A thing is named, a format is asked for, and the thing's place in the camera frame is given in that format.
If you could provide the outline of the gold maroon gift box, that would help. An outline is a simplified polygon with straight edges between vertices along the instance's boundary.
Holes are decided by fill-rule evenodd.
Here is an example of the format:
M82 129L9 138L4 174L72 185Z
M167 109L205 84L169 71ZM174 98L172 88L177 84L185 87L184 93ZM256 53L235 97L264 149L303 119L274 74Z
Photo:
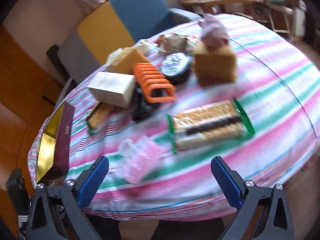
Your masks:
M51 184L69 170L69 146L75 108L64 102L53 114L41 137L36 183Z

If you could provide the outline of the pink hair roller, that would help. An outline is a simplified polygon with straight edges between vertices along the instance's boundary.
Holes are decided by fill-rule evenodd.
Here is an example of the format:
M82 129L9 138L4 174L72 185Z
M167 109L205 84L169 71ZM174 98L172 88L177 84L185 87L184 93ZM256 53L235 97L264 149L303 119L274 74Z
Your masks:
M120 143L118 152L122 156L118 173L130 184L136 184L147 176L164 154L163 148L146 135L136 142L125 139Z

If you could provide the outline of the cracker pack green ends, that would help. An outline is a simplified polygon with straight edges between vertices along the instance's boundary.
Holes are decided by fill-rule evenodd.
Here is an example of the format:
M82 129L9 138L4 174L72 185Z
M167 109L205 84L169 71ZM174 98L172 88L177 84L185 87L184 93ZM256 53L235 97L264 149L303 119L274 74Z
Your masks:
M253 124L237 99L229 99L168 115L173 154L193 148L255 135Z

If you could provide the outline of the large white carton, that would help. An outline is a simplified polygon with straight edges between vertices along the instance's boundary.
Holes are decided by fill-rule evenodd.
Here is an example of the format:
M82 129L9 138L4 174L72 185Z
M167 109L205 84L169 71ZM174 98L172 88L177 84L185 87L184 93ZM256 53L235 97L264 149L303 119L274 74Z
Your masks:
M87 88L97 101L128 108L136 87L136 78L130 74L98 72Z

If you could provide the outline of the large yellow sponge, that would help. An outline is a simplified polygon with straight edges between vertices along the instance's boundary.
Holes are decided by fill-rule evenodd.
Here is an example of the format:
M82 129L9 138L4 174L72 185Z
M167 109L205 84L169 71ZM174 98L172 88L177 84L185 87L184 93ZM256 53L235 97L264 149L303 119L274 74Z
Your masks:
M199 80L236 81L237 57L230 45L216 48L200 41L193 56L193 71Z

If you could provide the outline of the orange plastic rack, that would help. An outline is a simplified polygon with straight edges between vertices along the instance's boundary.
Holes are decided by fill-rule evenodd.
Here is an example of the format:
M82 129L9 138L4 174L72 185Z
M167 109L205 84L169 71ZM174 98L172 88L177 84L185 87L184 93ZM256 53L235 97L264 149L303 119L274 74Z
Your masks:
M151 63L135 64L133 67L133 73L147 102L165 103L172 102L176 99L175 87ZM155 97L152 95L155 90L162 90L166 92L167 96Z

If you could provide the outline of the small yellow sponge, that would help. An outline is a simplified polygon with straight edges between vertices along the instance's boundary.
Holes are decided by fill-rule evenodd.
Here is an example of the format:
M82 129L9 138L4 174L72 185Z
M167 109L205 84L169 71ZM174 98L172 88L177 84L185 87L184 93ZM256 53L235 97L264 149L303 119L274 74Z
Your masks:
M133 74L137 63L149 63L148 58L137 48L120 48L111 53L106 61L106 71L120 74Z

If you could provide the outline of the black universal charger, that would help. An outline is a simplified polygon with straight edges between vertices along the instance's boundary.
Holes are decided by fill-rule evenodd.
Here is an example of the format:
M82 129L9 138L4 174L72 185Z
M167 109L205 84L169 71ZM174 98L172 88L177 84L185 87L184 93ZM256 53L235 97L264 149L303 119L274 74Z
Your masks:
M188 80L193 59L184 53L173 53L165 57L159 70L172 85Z

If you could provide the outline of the black clip tool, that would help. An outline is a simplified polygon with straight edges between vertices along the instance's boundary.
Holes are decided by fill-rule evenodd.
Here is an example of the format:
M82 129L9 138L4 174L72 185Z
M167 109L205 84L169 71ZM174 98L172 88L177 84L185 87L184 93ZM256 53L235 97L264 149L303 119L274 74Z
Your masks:
M147 102L142 89L138 86L133 94L132 103L134 109L131 112L131 119L134 122L141 122L151 117L153 113L160 107L160 103Z

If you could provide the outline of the striped tablecloth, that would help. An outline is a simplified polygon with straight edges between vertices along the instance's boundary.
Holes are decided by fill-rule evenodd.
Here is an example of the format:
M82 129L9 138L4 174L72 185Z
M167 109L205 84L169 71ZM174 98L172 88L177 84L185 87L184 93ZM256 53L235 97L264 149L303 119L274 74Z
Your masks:
M66 101L75 109L69 170L76 178L97 157L107 176L86 212L117 220L204 220L233 212L210 170L219 155L261 186L288 181L319 145L319 70L299 49L257 22L221 14L236 54L236 80L214 83L191 75L176 99L134 122L115 109L91 132L96 103L80 83Z

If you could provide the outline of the small white box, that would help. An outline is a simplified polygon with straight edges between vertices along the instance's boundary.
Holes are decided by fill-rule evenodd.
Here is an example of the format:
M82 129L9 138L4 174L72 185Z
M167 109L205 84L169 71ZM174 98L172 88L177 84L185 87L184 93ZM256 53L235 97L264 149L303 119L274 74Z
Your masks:
M139 40L134 46L141 54L146 55L158 47L156 43L150 43L145 39Z

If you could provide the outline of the crumpled snack bag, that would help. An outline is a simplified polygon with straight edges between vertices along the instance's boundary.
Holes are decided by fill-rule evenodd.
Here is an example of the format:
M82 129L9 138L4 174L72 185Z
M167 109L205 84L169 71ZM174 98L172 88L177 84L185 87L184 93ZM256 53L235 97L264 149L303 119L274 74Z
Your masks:
M192 35L163 34L156 44L159 51L165 54L184 53L192 54L198 45L198 38Z

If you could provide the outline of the wooden side table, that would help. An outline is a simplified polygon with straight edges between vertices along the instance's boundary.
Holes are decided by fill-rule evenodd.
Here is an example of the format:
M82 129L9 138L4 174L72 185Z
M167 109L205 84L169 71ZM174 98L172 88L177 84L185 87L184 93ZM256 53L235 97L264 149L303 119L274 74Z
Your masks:
M221 12L226 12L226 5L230 4L253 4L255 0L183 0L181 5L184 7L201 7L205 13L212 13L212 7L218 5L221 7Z

